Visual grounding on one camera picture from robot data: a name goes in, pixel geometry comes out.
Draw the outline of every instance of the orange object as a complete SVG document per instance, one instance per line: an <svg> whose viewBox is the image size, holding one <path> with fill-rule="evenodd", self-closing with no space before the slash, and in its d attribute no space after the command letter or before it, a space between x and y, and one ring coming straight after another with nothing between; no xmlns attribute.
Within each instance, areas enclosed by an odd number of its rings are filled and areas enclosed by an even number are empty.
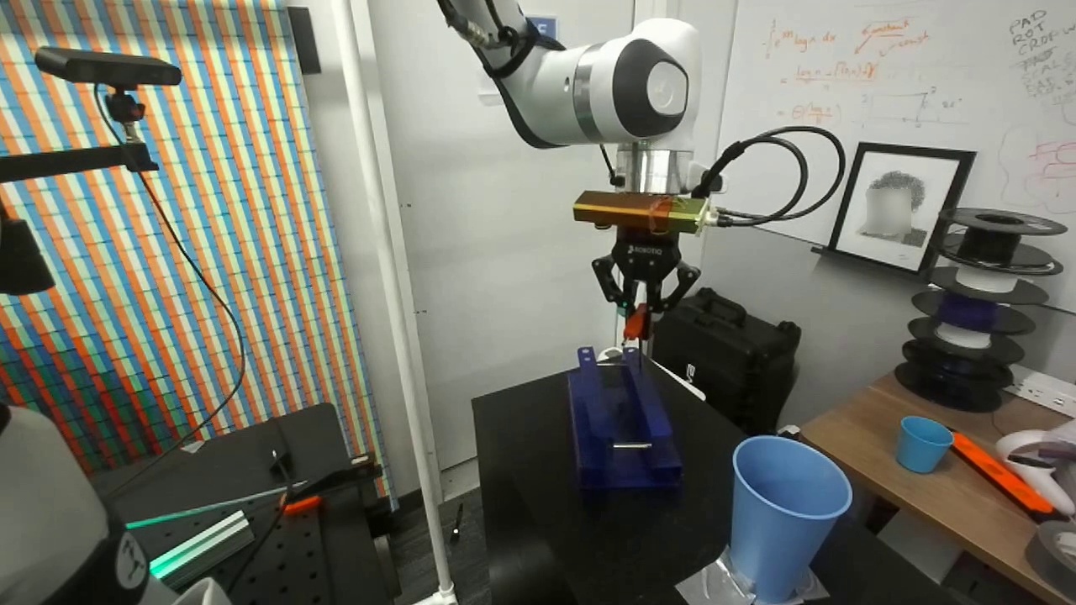
<svg viewBox="0 0 1076 605"><path fill-rule="evenodd" d="M321 498L321 495L301 498L301 502L282 504L282 516L317 515L321 506L323 506L323 498Z"/></svg>
<svg viewBox="0 0 1076 605"><path fill-rule="evenodd" d="M1006 460L1000 460L991 449L984 449L973 438L953 429L953 449L957 456L964 456L994 487L1001 487L1029 515L1036 515L1036 516L1052 516L1057 515L1057 506L1047 498L1040 498L1036 487L1029 487L1013 467L1006 467Z"/></svg>

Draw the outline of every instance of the blue object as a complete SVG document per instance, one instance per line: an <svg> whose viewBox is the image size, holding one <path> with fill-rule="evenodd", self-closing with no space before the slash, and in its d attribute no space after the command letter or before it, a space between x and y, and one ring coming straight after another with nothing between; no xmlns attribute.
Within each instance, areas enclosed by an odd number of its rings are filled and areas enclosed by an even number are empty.
<svg viewBox="0 0 1076 605"><path fill-rule="evenodd" d="M585 490L671 490L683 460L673 444L667 402L627 350L622 366L598 366L595 350L577 350L567 373L574 469Z"/></svg>
<svg viewBox="0 0 1076 605"><path fill-rule="evenodd" d="M732 449L729 568L758 600L789 600L809 558L852 506L843 469L788 438L750 438Z"/></svg>
<svg viewBox="0 0 1076 605"><path fill-rule="evenodd" d="M913 472L932 472L944 449L953 446L948 425L927 421L927 416L904 416L901 421L901 441L899 441L899 460Z"/></svg>

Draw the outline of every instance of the orange tool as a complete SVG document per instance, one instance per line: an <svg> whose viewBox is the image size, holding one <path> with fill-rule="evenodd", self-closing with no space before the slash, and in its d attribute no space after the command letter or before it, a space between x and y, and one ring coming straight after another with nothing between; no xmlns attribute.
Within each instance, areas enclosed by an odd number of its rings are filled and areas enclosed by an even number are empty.
<svg viewBox="0 0 1076 605"><path fill-rule="evenodd" d="M964 456L964 463L973 463L994 487L1001 487L1033 516L1057 516L1057 506L1047 498L1040 498L1036 487L1029 487L1013 467L1006 467L1006 460L975 444L968 434L953 429L953 449Z"/></svg>

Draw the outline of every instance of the whiteboard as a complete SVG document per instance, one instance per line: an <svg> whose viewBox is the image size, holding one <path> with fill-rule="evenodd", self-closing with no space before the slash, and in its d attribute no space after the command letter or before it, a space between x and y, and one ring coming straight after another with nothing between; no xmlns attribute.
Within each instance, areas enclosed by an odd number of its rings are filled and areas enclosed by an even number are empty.
<svg viewBox="0 0 1076 605"><path fill-rule="evenodd" d="M961 209L1076 229L1076 0L741 0L723 143L789 121L830 128L849 154L858 141L973 147ZM777 209L789 177L777 152L755 154L723 204ZM822 244L836 204L767 229ZM1043 285L1076 310L1076 230L1036 244L1070 266Z"/></svg>

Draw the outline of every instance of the black box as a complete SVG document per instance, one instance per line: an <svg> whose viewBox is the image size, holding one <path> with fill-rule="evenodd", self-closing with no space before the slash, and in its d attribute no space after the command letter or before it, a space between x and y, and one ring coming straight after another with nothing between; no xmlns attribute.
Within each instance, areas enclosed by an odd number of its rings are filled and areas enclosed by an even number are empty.
<svg viewBox="0 0 1076 605"><path fill-rule="evenodd" d="M685 376L746 434L774 434L798 384L798 321L762 321L700 288L656 321L651 359Z"/></svg>

